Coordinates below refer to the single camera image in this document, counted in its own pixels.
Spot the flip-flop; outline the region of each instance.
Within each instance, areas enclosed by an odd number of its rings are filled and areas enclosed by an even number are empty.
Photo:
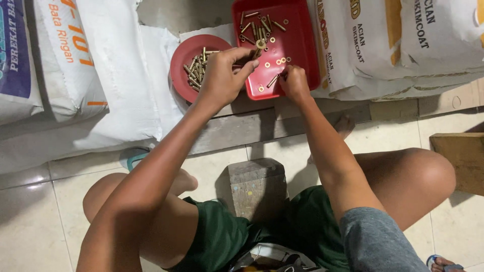
[[[435,259],[438,257],[443,258],[440,255],[432,255],[427,259],[427,267],[429,270],[432,270],[432,264],[435,263]],[[449,272],[451,269],[464,269],[464,267],[460,264],[444,265],[444,272]]]

